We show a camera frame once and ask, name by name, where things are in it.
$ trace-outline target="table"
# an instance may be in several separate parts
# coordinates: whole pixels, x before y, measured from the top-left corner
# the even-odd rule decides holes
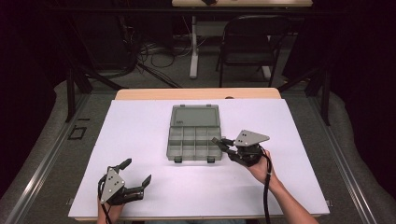
[[[262,190],[247,169],[223,155],[221,161],[166,158],[172,105],[219,105],[221,133],[235,138],[242,129],[267,134],[276,173],[290,193],[313,215],[329,214],[318,181],[286,102],[276,89],[121,90],[112,102],[92,151],[69,216],[95,220],[97,182],[108,165],[127,158],[120,176],[125,187],[140,186],[152,175],[142,201],[127,203],[121,219],[201,219],[263,217]],[[269,194],[271,216],[282,212]]]
[[[173,0],[174,7],[207,7],[202,0]],[[219,0],[212,7],[311,7],[311,0]],[[190,78],[197,78],[198,70],[198,35],[222,36],[222,31],[227,22],[213,21],[202,22],[202,27],[196,17],[192,16],[191,37],[192,37],[192,55]],[[262,68],[266,77],[270,77],[271,73],[267,66]]]

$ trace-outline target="plastic compartment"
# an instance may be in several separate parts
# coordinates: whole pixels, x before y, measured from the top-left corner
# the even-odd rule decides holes
[[[174,162],[219,161],[213,137],[221,138],[217,105],[174,105],[166,156]]]

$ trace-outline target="chair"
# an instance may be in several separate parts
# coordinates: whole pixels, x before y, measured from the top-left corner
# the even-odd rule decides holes
[[[272,66],[268,87],[271,87],[276,70],[281,42],[288,33],[290,21],[282,16],[240,16],[227,23],[216,71],[219,69],[219,86],[222,87],[223,65]]]

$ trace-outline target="gray carpet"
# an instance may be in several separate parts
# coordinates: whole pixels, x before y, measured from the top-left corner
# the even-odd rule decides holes
[[[289,50],[284,49],[282,52],[274,86],[279,86],[284,81],[280,74],[283,67],[282,64],[287,60]],[[184,88],[217,87],[219,78],[219,74],[215,71],[217,53],[217,49],[210,48],[210,45],[201,47],[199,75],[194,80],[189,78],[190,57],[187,56],[177,57],[171,66],[157,69]],[[172,62],[172,59],[164,54],[156,55],[153,60],[153,63],[157,65],[169,64],[170,62]],[[149,58],[145,64],[154,67],[150,63]],[[262,82],[262,74],[260,71],[256,72],[255,68],[228,68],[225,72],[227,77],[224,79],[224,87],[254,88],[265,87],[267,84]],[[113,78],[112,80],[128,88],[168,88],[160,80],[148,73],[142,74],[137,69],[127,76]],[[78,117],[71,124],[71,127],[76,128],[75,131],[73,133],[68,132],[65,140],[60,145],[59,154],[55,158],[56,161],[51,166],[44,184],[40,186],[41,189],[33,200],[32,206],[27,210],[22,223],[77,223],[74,219],[67,216],[70,205],[67,205],[66,202],[76,195],[110,101],[115,96],[114,91],[111,91],[109,87],[96,80],[92,80],[92,85],[95,91],[88,97]],[[322,216],[318,220],[320,223],[362,223],[345,179],[341,176],[340,169],[334,161],[330,140],[320,126],[322,121],[317,118],[317,111],[312,104],[312,99],[306,98],[302,94],[301,89],[303,87],[304,83],[285,92],[282,97],[288,102],[324,196],[326,200],[332,201],[331,214]],[[0,201],[0,206],[2,207],[0,223],[6,222],[7,217],[23,194],[35,170],[39,167],[41,160],[53,148],[64,125],[67,112],[65,84],[62,83],[56,88],[56,91],[58,95],[57,103],[43,133],[37,140],[20,174]],[[372,174],[364,162],[361,161],[353,144],[353,132],[344,104],[333,94],[330,104],[330,121],[334,137],[343,150],[353,175],[360,183],[361,191],[365,195],[377,223],[395,223],[396,203],[377,185]],[[84,129],[86,131],[83,138],[74,139],[78,138]],[[285,223],[285,221],[283,218],[273,218],[273,223]]]

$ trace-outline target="person's hand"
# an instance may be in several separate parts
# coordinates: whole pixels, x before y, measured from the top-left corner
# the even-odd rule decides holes
[[[97,224],[106,224],[106,215],[105,212],[103,211],[102,205],[100,204],[99,198],[97,200],[98,203],[98,220]],[[122,205],[112,205],[110,208],[110,205],[108,203],[105,203],[106,210],[108,211],[108,216],[111,219],[111,223],[116,223],[117,219],[119,219],[122,209],[124,207],[125,203]]]
[[[265,155],[267,155],[267,157],[271,160],[271,154],[268,150],[264,150],[263,153],[265,153]],[[265,183],[265,178],[267,177],[267,159],[265,157],[262,157],[258,163],[247,167],[247,169],[251,172],[251,174],[261,183]],[[275,174],[275,170],[274,170],[274,164],[272,166],[272,172],[271,172],[271,181],[270,181],[270,190],[272,189],[272,186],[274,186],[275,184],[278,184],[279,180],[277,179],[277,176]]]

